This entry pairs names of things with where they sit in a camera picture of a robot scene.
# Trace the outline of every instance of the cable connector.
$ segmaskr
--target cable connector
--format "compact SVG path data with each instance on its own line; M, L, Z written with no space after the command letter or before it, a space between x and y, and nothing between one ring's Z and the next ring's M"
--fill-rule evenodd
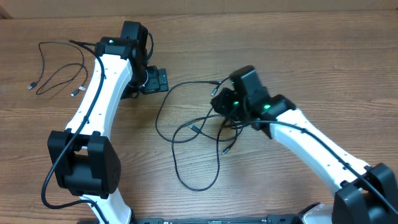
M73 91L71 94L70 94L70 96L72 96L72 97L74 97L74 96L76 96L78 93L79 93L79 89L76 89L75 91Z
M200 129L193 124L188 125L188 128L192 129L192 131L196 133L200 133Z
M28 90L31 90L31 89L35 88L36 86L37 86L37 82L32 82L32 83L27 87L27 89L28 89Z
M231 149L230 147L226 147L226 148L223 150L223 152L222 152L221 154L222 154L222 155L227 154L227 153L229 152L230 149Z
M209 81L209 83L210 84L214 84L214 85L218 85L218 87L220 87L220 85L221 85L221 82L219 82L219 81Z
M214 90L211 92L211 96L216 95L217 91L218 91L218 87L214 88Z

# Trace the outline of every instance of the wooden table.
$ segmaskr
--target wooden table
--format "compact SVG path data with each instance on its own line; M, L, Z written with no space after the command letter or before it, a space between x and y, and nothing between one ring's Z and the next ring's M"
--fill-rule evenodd
M70 93L84 75L40 96L26 86L40 75L39 42L117 37L125 20L140 21L153 34L150 64L167 69L170 87L189 80L221 80L253 64L272 95L290 98L348 152L372 165L385 162L398 173L397 11L2 20L0 223L93 218L87 205L50 210L40 200L51 167L47 138L52 130L63 130L75 114L83 94L72 98ZM45 79L58 67L81 60L72 48L43 49ZM94 59L85 55L92 74ZM67 80L76 70L64 70L51 83ZM176 89L166 102L160 130L171 137L183 122L204 116L213 88ZM185 189L175 175L170 144L154 129L164 96L123 100L113 123L111 140L123 165L119 188L138 217L261 217L298 212L313 202L333 203L328 189L300 159L249 128L221 156L220 176L210 190ZM215 136L218 123L210 121L205 131ZM185 130L179 138L191 135ZM214 141L199 137L177 145L176 153L188 184L204 187L213 180ZM47 198L54 204L76 199L55 179Z

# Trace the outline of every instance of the black bracket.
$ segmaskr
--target black bracket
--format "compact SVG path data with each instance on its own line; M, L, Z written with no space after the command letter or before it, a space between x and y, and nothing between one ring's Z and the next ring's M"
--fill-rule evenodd
M103 37L95 46L95 52L99 56L120 55L121 59L130 61L133 76L121 99L132 98L132 94L138 92L151 94L169 90L166 69L147 66L147 38L148 30L141 23L125 21L120 37Z
M68 131L51 132L47 145L53 163L72 135ZM87 156L75 153L83 146L87 147ZM98 132L91 136L79 134L68 150L55 169L58 185L74 196L88 194L107 199L118 187L121 174L120 160L109 139Z
M395 208L398 206L398 187L393 171L386 165L366 167L364 178L367 179ZM338 224L396 224L398 216L393 214L358 179L344 183L335 194L332 222Z

